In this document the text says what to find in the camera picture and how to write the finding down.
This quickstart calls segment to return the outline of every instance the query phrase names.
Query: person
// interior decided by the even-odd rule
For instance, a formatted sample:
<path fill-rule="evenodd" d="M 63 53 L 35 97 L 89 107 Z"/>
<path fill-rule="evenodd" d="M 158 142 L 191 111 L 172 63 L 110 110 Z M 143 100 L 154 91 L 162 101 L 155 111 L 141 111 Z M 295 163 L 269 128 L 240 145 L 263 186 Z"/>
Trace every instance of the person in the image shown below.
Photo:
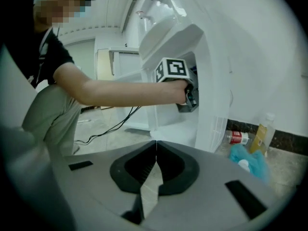
<path fill-rule="evenodd" d="M 15 63 L 38 93 L 23 122 L 37 140 L 72 155 L 80 104 L 110 107 L 185 103 L 187 82 L 119 83 L 92 80 L 81 72 L 51 30 L 74 16 L 90 0 L 15 0 L 23 6 L 7 9 L 4 43 Z"/>

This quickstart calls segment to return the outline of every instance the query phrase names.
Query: white cabinet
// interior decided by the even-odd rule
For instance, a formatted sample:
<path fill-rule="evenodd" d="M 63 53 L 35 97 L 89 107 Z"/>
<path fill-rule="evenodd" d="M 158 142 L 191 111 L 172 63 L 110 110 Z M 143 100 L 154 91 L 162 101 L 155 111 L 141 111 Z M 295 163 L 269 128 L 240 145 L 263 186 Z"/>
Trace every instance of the white cabinet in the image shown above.
<path fill-rule="evenodd" d="M 144 107 L 126 126 L 149 130 L 156 140 L 214 152 L 223 139 L 230 104 L 229 62 L 215 21 L 196 0 L 144 0 L 138 10 L 154 23 L 142 28 L 144 17 L 139 18 L 140 57 L 124 60 L 129 56 L 123 56 L 122 61 L 117 56 L 114 71 L 121 75 L 117 80 L 154 82 L 154 70 L 162 58 L 184 59 L 189 68 L 197 67 L 200 103 L 185 114 L 175 104 Z M 125 64 L 134 61 L 140 68 L 130 67 L 128 73 Z M 129 111 L 119 109 L 119 117 L 124 119 Z"/>

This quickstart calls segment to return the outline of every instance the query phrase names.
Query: ceiling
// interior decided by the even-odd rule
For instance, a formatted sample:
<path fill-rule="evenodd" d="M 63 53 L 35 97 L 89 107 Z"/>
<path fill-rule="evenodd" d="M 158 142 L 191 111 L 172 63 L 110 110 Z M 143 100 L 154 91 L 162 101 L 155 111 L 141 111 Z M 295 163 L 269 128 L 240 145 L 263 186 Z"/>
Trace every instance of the ceiling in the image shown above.
<path fill-rule="evenodd" d="M 125 22 L 135 0 L 95 0 L 91 7 L 79 17 L 70 18 L 60 26 L 59 35 L 92 28 L 119 28 L 124 30 Z"/>

